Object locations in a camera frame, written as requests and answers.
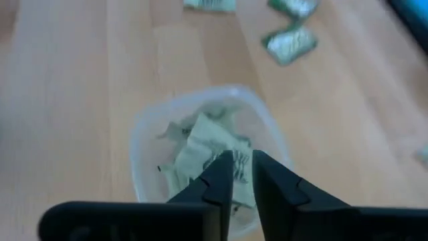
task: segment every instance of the clear plastic container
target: clear plastic container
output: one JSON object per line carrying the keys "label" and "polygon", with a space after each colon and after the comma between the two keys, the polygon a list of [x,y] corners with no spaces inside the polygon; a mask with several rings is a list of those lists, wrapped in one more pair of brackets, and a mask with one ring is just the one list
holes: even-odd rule
{"label": "clear plastic container", "polygon": [[[168,198],[165,177],[157,166],[173,162],[177,154],[176,143],[158,136],[165,132],[171,121],[179,123],[210,102],[239,106],[235,114],[236,133],[249,137],[254,149],[265,151],[282,165],[293,169],[281,131],[265,104],[244,86],[212,87],[150,106],[137,116],[130,141],[130,160],[139,202],[166,202]],[[243,236],[258,225],[257,212],[250,220],[231,220],[229,239]]]}

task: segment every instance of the green packet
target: green packet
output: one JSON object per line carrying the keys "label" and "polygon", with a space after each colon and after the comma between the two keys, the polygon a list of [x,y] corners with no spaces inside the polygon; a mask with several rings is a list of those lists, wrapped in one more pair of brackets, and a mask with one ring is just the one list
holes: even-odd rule
{"label": "green packet", "polygon": [[235,0],[184,0],[184,6],[204,11],[226,11],[236,10]]}
{"label": "green packet", "polygon": [[288,65],[313,50],[318,40],[309,29],[293,24],[270,33],[261,42],[279,65]]}
{"label": "green packet", "polygon": [[267,4],[294,19],[305,19],[315,11],[318,0],[269,0]]}

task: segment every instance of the torn packaging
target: torn packaging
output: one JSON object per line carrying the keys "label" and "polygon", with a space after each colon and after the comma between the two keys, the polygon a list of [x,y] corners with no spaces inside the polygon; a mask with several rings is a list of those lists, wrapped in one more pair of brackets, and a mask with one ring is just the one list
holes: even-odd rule
{"label": "torn packaging", "polygon": [[236,139],[204,114],[198,116],[187,139],[187,144],[175,160],[175,166],[177,171],[194,179],[224,150],[233,150],[234,153],[233,201],[254,207],[251,174],[252,149],[247,146],[247,143]]}
{"label": "torn packaging", "polygon": [[160,165],[158,169],[167,179],[169,199],[183,191],[190,184],[190,179],[177,171],[173,164]]}
{"label": "torn packaging", "polygon": [[[184,118],[179,124],[171,122],[169,123],[167,130],[158,136],[158,138],[168,138],[172,141],[176,141],[178,143],[186,141],[192,131],[193,126],[196,123],[196,120],[199,114],[203,113],[216,124],[221,125],[225,129],[227,129],[230,133],[233,133],[233,129],[235,127],[235,113],[239,110],[237,106],[229,106],[224,107],[222,103],[212,102],[209,104],[204,104],[200,108],[198,108],[195,113]],[[247,140],[247,137],[239,137],[241,139]]]}

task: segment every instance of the wooden table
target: wooden table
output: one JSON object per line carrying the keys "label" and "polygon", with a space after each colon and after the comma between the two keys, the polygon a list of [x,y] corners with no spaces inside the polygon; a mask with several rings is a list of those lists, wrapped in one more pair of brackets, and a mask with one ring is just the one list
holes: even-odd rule
{"label": "wooden table", "polygon": [[229,83],[263,98],[309,181],[350,204],[428,207],[413,157],[428,143],[428,68],[406,31],[380,1],[323,0],[306,23],[319,46],[279,67],[260,38],[287,24],[264,0],[237,0],[235,15],[180,0],[21,0],[0,44],[2,238],[35,240],[60,202],[134,202],[135,114]]}

